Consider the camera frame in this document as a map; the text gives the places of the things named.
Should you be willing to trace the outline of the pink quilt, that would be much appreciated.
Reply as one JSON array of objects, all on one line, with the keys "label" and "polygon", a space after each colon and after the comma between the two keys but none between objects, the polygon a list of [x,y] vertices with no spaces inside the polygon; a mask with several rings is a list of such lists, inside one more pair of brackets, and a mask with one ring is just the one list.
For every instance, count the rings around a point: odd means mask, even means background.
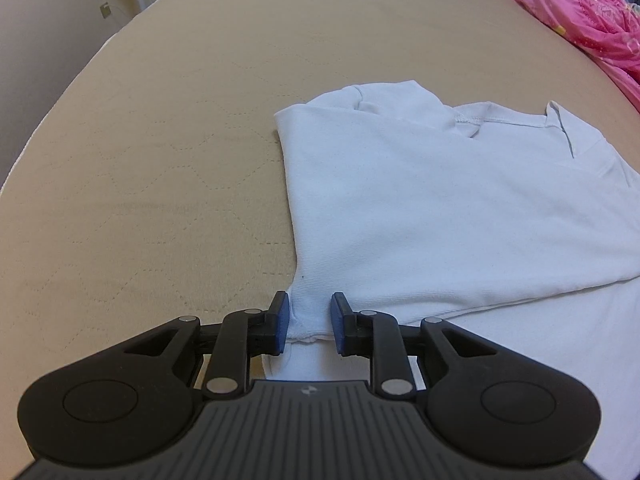
[{"label": "pink quilt", "polygon": [[639,106],[639,7],[626,0],[514,0],[582,50]]}]

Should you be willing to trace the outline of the beige bed mattress cover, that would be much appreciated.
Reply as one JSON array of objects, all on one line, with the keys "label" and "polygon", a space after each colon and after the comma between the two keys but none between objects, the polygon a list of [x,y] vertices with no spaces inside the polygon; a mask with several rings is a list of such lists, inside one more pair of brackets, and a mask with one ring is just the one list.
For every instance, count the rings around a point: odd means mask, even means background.
[{"label": "beige bed mattress cover", "polygon": [[2,188],[2,477],[32,459],[16,412],[39,377],[288,287],[278,110],[403,80],[449,105],[557,102],[638,164],[638,112],[512,0],[157,0],[70,84]]}]

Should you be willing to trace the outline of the white shirt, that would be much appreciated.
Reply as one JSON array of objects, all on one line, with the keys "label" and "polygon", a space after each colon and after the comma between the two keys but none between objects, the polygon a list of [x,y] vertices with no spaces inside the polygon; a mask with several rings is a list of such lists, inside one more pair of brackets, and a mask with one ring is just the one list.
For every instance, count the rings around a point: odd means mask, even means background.
[{"label": "white shirt", "polygon": [[368,374],[335,352],[329,305],[436,316],[583,382],[602,410],[588,464],[639,471],[639,176],[556,103],[442,104],[358,84],[276,116],[297,266],[280,380]]}]

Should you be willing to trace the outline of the wall socket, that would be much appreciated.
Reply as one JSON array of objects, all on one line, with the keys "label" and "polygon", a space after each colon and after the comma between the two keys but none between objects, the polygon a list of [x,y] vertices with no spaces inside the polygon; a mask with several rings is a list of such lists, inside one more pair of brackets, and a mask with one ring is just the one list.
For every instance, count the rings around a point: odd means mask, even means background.
[{"label": "wall socket", "polygon": [[108,3],[101,4],[100,12],[101,12],[102,18],[108,18],[112,14],[110,5]]}]

